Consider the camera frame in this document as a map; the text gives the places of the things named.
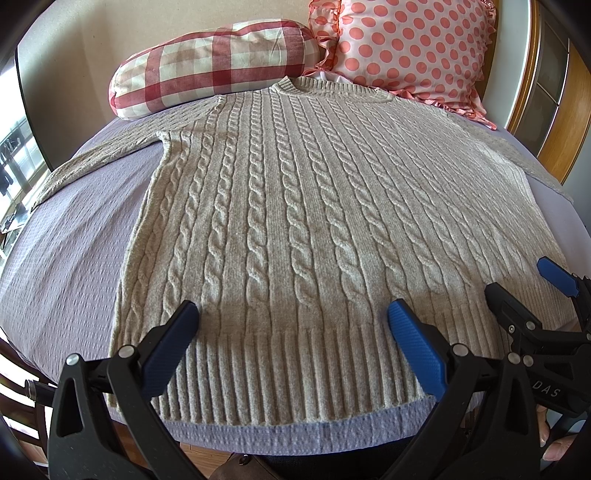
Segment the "person's right hand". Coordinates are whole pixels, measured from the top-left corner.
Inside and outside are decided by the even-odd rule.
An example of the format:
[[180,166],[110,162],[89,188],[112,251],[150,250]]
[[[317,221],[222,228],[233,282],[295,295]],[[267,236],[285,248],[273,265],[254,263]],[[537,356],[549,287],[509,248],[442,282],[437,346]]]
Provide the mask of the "person's right hand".
[[547,423],[547,411],[548,409],[541,405],[538,405],[536,408],[540,446],[546,448],[544,451],[543,460],[554,462],[559,461],[564,456],[564,454],[574,442],[576,436],[570,435],[549,443],[550,428]]

